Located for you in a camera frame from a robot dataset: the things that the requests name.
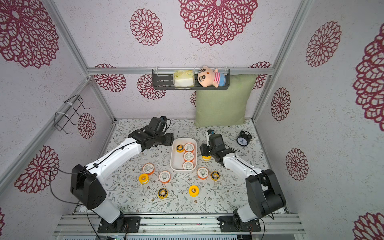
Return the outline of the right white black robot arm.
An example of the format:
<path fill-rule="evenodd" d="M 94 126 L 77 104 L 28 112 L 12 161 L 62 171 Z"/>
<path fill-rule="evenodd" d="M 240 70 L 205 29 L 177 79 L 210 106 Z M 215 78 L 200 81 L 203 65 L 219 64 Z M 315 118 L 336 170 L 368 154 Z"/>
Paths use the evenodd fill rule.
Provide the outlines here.
<path fill-rule="evenodd" d="M 225 145 L 215 147 L 202 144 L 200 151 L 202 156 L 213 157 L 222 167 L 245 180 L 248 203 L 234 211 L 236 223 L 261 219 L 286 206 L 279 181 L 271 169 L 261 170 L 250 165 L 239 158 L 235 150 Z"/>

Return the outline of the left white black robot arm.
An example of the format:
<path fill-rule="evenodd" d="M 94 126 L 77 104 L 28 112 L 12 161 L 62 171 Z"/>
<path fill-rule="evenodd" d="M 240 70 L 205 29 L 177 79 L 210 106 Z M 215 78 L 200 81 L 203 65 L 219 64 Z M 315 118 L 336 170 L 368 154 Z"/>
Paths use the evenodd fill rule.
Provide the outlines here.
<path fill-rule="evenodd" d="M 136 130 L 118 147 L 99 158 L 72 169 L 70 191 L 87 210 L 99 215 L 105 222 L 114 224 L 122 218 L 122 212 L 107 197 L 103 187 L 105 180 L 120 166 L 139 153 L 153 146 L 171 146 L 175 137 L 173 133 L 150 136 L 143 130 Z"/>

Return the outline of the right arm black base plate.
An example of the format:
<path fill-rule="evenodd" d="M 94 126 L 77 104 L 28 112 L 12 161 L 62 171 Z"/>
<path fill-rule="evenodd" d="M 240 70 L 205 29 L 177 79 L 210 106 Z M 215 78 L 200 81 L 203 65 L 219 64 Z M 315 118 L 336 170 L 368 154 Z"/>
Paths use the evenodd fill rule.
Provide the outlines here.
<path fill-rule="evenodd" d="M 259 220 L 251 220 L 248 222 L 242 222 L 239 217 L 231 216 L 219 216 L 217 220 L 220 222 L 221 232 L 261 232 L 262 228 Z"/>

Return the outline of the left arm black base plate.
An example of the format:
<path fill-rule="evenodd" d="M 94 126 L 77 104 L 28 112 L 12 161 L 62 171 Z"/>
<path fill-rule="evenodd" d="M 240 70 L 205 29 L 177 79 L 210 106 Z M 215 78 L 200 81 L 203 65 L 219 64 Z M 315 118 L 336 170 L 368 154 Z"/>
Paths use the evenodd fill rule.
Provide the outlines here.
<path fill-rule="evenodd" d="M 113 223 L 101 219 L 97 232 L 100 234 L 138 233 L 141 217 L 126 217 L 120 215 Z"/>

